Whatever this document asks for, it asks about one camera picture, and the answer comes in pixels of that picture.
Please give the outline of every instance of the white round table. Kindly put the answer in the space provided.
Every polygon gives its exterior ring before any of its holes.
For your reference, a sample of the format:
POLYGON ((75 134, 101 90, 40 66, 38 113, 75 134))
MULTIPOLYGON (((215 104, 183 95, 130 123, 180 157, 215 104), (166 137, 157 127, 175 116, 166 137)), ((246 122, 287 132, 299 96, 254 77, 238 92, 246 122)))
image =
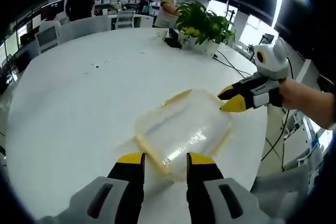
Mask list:
MULTIPOLYGON (((169 47, 154 28, 75 39, 36 57, 15 91, 8 117, 7 166, 18 198, 35 218, 57 215, 70 197, 107 176, 114 149, 134 121, 190 88, 217 94, 241 77, 192 51, 169 47)), ((236 68, 256 67, 224 45, 236 68)), ((224 177, 250 190, 266 137, 266 107, 233 114, 229 140, 215 158, 224 177)), ((189 223, 186 183, 146 196, 139 223, 189 223)))

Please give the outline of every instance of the white chair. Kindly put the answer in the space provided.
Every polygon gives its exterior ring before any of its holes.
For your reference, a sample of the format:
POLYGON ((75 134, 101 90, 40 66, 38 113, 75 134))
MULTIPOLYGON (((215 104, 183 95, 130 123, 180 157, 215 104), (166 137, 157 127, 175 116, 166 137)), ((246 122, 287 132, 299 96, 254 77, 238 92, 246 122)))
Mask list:
POLYGON ((115 28, 116 29, 134 28, 134 14, 135 11, 132 10, 118 12, 115 28))
POLYGON ((60 28, 60 39, 63 43, 90 34, 111 30, 111 19, 108 16, 94 16, 72 21, 60 28))
POLYGON ((58 32, 57 27, 52 26, 47 30, 35 34, 35 38, 39 46, 39 54, 42 54, 43 52, 61 44, 58 32))

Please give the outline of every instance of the black cable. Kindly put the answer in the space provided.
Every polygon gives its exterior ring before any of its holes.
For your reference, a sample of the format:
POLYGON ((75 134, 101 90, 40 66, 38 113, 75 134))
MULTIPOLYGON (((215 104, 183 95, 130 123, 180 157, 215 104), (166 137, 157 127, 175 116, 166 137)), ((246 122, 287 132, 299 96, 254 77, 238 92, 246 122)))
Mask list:
POLYGON ((245 74, 248 74, 249 76, 251 76, 250 73, 237 69, 235 66, 233 66, 233 65, 231 64, 231 62, 228 61, 228 59, 227 59, 221 52, 219 52, 219 53, 226 59, 226 61, 227 61, 231 66, 225 64, 224 62, 222 62, 222 61, 220 61, 220 60, 218 60, 218 59, 216 59, 216 58, 213 58, 214 60, 217 60, 218 62, 220 62, 220 63, 226 65, 226 66, 229 67, 229 68, 233 68, 233 69, 236 70, 236 71, 238 72, 238 74, 240 74, 240 76, 243 77, 243 78, 245 78, 245 76, 243 76, 242 73, 245 73, 245 74))
MULTIPOLYGON (((290 60, 288 59, 288 62, 289 62, 289 67, 290 67, 290 73, 291 73, 291 76, 293 78, 293 69, 292 69, 292 64, 290 62, 290 60)), ((280 141, 284 131, 285 131, 285 127, 286 127, 286 124, 287 124, 287 120, 288 120, 288 115, 289 115, 289 110, 287 111, 287 115, 286 115, 286 119, 285 119, 285 123, 283 124, 283 127, 282 127, 282 131, 278 137, 278 139, 275 141, 275 144, 271 147, 271 149, 266 153, 266 155, 261 159, 261 161, 263 161, 267 155, 274 149, 274 147, 277 145, 277 143, 280 141)), ((284 142, 284 146, 283 146, 283 154, 285 153, 285 142, 284 142)), ((282 164, 281 164, 281 167, 282 167, 282 170, 284 170, 284 155, 282 155, 282 164)))

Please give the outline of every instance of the plastic bag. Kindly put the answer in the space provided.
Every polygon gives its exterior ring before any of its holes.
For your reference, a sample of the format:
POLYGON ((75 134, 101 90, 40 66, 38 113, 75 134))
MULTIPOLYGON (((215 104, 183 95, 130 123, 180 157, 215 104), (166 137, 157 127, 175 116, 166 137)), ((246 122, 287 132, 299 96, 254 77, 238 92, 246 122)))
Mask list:
POLYGON ((205 90, 187 90, 140 117, 133 138, 162 175, 186 179, 186 153, 213 156, 230 132, 223 102, 205 90))

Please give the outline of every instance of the green leaves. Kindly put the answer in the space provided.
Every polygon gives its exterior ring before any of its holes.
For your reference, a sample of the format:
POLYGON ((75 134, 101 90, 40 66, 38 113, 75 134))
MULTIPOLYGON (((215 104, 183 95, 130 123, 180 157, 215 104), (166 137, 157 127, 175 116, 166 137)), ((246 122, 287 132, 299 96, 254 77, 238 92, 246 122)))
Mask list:
POLYGON ((196 44, 202 44, 207 39, 218 44, 235 39, 235 33, 228 30, 233 23, 213 11, 207 11, 200 2, 182 3, 177 11, 181 13, 176 21, 178 30, 188 30, 192 37, 197 37, 196 44))

